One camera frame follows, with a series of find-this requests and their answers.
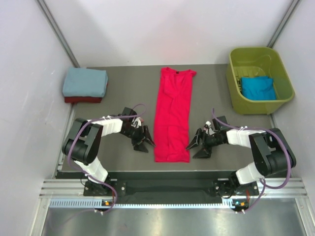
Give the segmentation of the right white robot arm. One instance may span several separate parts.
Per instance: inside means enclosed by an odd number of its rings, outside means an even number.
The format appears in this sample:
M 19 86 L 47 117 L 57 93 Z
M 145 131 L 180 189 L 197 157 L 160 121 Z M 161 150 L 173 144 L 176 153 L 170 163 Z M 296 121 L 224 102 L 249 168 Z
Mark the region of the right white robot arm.
M 225 116 L 214 117 L 212 121 L 199 128 L 187 150 L 201 146 L 194 158 L 210 158 L 212 149 L 220 145 L 233 145 L 249 148 L 253 161 L 247 166 L 233 171 L 228 178 L 228 192 L 222 198 L 230 198 L 234 194 L 240 195 L 247 190 L 248 185 L 256 181 L 263 181 L 266 177 L 286 172 L 285 181 L 279 186 L 264 184 L 270 189 L 285 187 L 291 175 L 291 169 L 296 166 L 296 158 L 290 146 L 278 128 L 248 128 L 235 127 L 227 123 Z

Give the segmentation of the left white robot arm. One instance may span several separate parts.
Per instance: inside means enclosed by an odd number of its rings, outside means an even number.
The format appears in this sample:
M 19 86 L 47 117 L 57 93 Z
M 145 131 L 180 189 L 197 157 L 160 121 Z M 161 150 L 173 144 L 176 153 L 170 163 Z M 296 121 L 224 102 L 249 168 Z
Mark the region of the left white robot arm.
M 89 196 L 114 195 L 108 171 L 98 158 L 102 137 L 120 133 L 131 140 L 135 151 L 147 153 L 145 143 L 155 147 L 149 128 L 137 112 L 125 107 L 121 114 L 97 119 L 77 118 L 62 146 L 67 161 L 73 161 L 87 177 L 85 189 Z

